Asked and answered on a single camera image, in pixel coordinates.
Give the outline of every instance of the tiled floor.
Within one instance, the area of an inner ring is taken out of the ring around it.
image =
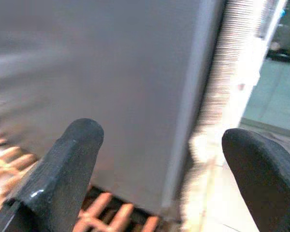
[[[226,163],[222,167],[215,167],[211,192],[212,194],[207,200],[202,232],[259,231]]]
[[[186,179],[183,230],[258,232],[227,163],[199,170],[192,168]]]

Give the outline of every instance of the gray metal panel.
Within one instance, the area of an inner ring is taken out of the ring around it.
[[[43,155],[70,122],[95,119],[105,137],[92,182],[160,213],[173,203],[222,3],[0,0],[1,129]]]

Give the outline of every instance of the floor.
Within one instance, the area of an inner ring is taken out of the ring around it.
[[[184,187],[183,231],[259,231],[227,163],[215,165],[201,175],[196,170],[191,169]]]

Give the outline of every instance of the copper tubing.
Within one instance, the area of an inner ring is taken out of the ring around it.
[[[79,221],[75,225],[73,232],[84,232],[86,231],[90,225],[89,222],[91,222],[94,217],[98,217],[100,213],[106,208],[107,204],[111,201],[112,194],[105,192],[99,195],[99,197],[92,203],[92,205],[87,209],[86,212],[81,211],[79,213]],[[103,224],[100,220],[96,221],[93,220],[93,223],[96,223],[97,226]]]
[[[9,163],[11,167],[17,168],[18,170],[22,170],[28,165],[31,165],[33,162],[36,161],[36,157],[34,154],[26,154],[22,155],[18,159],[13,160],[12,162]]]
[[[110,231],[109,227],[106,224],[104,224],[102,221],[97,219],[97,218],[94,218],[94,217],[90,218],[90,219],[87,218],[86,223],[87,223],[87,229],[89,227],[93,227],[93,228],[96,228],[100,232],[108,232],[108,231]]]
[[[108,224],[112,221],[113,217],[116,214],[116,210],[114,209],[110,209],[107,211],[107,213],[105,214],[105,216],[101,219],[101,221],[105,224]]]
[[[21,180],[21,178],[23,178],[23,176],[26,174],[26,172],[29,171],[35,164],[36,163],[33,163],[29,167],[27,167],[24,170],[22,170],[21,172],[19,172],[17,175],[8,179],[3,186],[2,192],[4,194],[7,194],[8,192],[10,192],[12,190],[12,188],[14,188],[15,185],[17,185],[17,183]]]
[[[123,231],[129,222],[129,216],[132,211],[133,204],[123,204],[111,221],[109,231]]]
[[[142,231],[142,225],[141,224],[137,224],[135,225],[135,227],[133,228],[132,232],[141,232]]]
[[[159,222],[159,217],[149,217],[143,226],[142,232],[152,232],[155,230]]]
[[[2,153],[2,156],[0,156],[0,159],[7,160],[10,159],[16,155],[19,155],[21,153],[21,148],[18,146],[12,146],[8,149],[5,149]]]
[[[2,167],[0,168],[0,175],[2,175],[3,173],[17,175],[19,173],[19,170],[32,164],[34,161],[36,161],[35,155],[33,154],[23,155],[15,159],[11,163],[2,165]]]
[[[106,208],[107,204],[111,201],[112,194],[105,192],[99,195],[94,203],[88,208],[86,213],[89,217],[98,217],[102,213],[103,209]]]

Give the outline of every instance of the black plastic part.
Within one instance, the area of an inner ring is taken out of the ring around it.
[[[260,232],[290,232],[290,154],[243,129],[227,130],[222,147]]]
[[[4,203],[22,204],[42,232],[72,231],[103,142],[91,119],[74,121]]]

